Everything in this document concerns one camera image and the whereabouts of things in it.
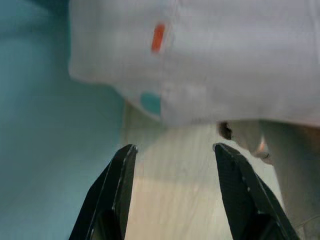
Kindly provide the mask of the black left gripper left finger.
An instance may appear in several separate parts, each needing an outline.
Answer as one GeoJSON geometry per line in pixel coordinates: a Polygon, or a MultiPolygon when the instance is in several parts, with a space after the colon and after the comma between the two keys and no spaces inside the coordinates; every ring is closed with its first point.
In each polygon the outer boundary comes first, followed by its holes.
{"type": "Polygon", "coordinates": [[[123,240],[126,236],[138,149],[119,149],[89,188],[70,240],[123,240]]]}

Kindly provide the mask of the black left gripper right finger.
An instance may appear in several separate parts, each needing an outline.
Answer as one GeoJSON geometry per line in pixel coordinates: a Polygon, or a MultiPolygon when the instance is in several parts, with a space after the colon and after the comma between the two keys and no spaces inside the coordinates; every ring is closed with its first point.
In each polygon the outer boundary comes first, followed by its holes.
{"type": "Polygon", "coordinates": [[[220,191],[235,240],[297,240],[278,199],[236,149],[216,143],[220,191]]]}

